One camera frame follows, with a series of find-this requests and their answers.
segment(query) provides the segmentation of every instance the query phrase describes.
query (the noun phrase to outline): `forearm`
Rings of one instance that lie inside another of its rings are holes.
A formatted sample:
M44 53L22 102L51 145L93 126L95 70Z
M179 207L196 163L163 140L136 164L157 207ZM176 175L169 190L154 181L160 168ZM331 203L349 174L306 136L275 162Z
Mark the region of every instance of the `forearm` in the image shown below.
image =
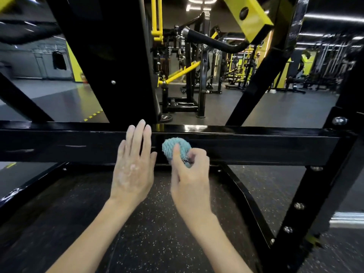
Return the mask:
M94 273L133 209L107 201L87 229L46 273Z
M202 247L215 273L251 273L234 246L230 243L214 214L190 228Z

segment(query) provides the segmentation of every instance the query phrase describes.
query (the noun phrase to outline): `rubber gym floor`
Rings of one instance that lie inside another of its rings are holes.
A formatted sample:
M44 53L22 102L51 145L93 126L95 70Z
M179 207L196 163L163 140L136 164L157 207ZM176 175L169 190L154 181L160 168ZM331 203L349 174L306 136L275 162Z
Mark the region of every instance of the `rubber gym floor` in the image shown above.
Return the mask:
M88 85L33 97L53 119L62 122L107 122ZM183 96L180 85L170 96ZM171 124L224 125L241 96L225 90L206 96L206 118L174 113ZM329 92L267 93L245 126L322 127L337 97ZM0 105L0 120L24 120ZM0 196L53 163L16 163L0 170ZM299 166L230 166L249 189L274 234L277 233L304 173ZM84 174L82 170L57 180L22 206L0 227L1 272L44 272L97 215L110 192L111 172ZM213 272L202 250L178 216L169 194L170 173L156 173L149 197L127 221L107 250L98 271L106 272ZM258 259L244 221L225 192L218 174L211 172L212 208L235 248L254 272ZM361 174L339 211L363 211L364 175ZM301 273L361 273L364 268L364 232L331 229L322 236L323 249L305 261Z

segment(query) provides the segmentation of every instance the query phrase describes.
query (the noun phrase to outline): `hand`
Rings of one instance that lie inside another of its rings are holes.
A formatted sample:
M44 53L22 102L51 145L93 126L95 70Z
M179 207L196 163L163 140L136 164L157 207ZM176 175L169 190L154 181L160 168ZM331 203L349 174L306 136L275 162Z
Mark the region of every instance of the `hand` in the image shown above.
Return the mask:
M173 148L171 195L178 212L193 232L212 215L210 205L209 167L206 151L192 148L187 156L193 162L187 168L180 158L180 145Z
M118 158L112 177L110 200L135 209L148 195L154 181L157 153L151 150L152 130L141 120L137 127L129 126L126 140L118 149ZM143 138L141 155L140 146Z

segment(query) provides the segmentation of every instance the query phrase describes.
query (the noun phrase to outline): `left hand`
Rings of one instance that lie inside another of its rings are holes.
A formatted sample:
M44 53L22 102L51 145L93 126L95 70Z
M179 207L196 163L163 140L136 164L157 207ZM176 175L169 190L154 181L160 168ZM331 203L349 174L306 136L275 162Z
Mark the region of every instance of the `left hand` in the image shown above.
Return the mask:
M118 149L118 158L112 177L110 200L135 209L148 195L154 181L157 153L151 150L152 130L141 120L137 127L129 126L126 140ZM140 147L143 138L142 153Z

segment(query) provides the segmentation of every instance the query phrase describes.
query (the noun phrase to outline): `small blue towel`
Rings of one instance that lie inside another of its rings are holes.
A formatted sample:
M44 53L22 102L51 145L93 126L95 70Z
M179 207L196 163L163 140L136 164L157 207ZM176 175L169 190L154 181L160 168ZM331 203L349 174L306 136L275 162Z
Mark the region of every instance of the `small blue towel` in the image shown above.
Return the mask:
M180 144L180 153L182 161L184 162L186 167L190 168L191 164L189 163L187 153L190 151L191 145L186 140L178 137L165 140L164 143L162 144L162 151L164 155L167 157L167 160L171 162L173 158L173 147L177 143Z

